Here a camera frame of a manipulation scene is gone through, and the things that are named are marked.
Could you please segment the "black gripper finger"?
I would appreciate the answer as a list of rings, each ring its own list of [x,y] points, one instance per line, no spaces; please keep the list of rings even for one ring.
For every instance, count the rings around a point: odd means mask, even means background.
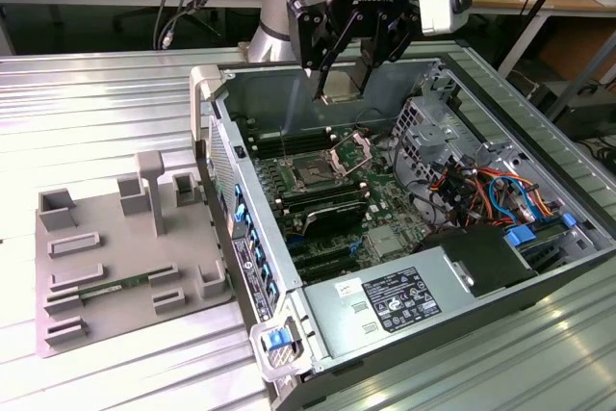
[[[357,88],[364,91],[372,72],[386,62],[396,62],[419,33],[416,13],[403,13],[392,22],[383,13],[378,18],[374,36],[361,41],[361,55],[356,61]]]
[[[297,62],[306,71],[313,99],[324,96],[329,71],[358,31],[357,8],[333,8],[330,0],[289,0],[289,35]]]

